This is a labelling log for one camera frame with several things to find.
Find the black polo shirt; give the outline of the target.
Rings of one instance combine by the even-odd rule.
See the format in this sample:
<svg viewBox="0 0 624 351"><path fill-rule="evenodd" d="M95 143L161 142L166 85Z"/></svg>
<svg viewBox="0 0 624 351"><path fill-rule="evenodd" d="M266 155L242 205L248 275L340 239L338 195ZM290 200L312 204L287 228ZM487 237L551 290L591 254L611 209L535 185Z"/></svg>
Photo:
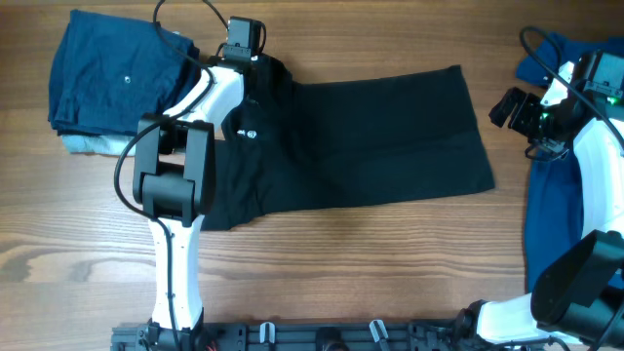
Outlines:
<svg viewBox="0 0 624 351"><path fill-rule="evenodd" d="M257 217L475 194L494 177L459 66L302 84L264 56L215 145L202 227Z"/></svg>

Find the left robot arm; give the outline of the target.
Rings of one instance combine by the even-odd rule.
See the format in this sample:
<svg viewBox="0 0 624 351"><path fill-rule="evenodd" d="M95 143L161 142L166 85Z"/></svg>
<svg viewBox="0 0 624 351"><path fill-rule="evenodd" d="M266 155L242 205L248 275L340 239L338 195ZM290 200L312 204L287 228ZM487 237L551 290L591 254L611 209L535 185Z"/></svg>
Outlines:
<svg viewBox="0 0 624 351"><path fill-rule="evenodd" d="M162 114L138 123L133 196L150 220L157 298L140 328L139 350L206 350L198 285L201 224L215 197L215 128L244 98L252 64L266 41L265 25L233 17L222 53L200 70L195 86Z"/></svg>

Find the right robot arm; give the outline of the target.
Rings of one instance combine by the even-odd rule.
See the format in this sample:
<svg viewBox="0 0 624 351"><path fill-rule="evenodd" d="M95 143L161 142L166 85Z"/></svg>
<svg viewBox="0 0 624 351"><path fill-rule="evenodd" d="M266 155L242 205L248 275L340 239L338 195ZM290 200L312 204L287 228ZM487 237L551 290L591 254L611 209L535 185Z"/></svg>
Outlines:
<svg viewBox="0 0 624 351"><path fill-rule="evenodd" d="M545 268L530 293L476 301L439 329L456 348L498 350L582 343L592 350L623 346L623 58L604 51L568 62L532 107L516 89L490 112L491 121L528 137L557 159L572 154L582 189L579 241Z"/></svg>

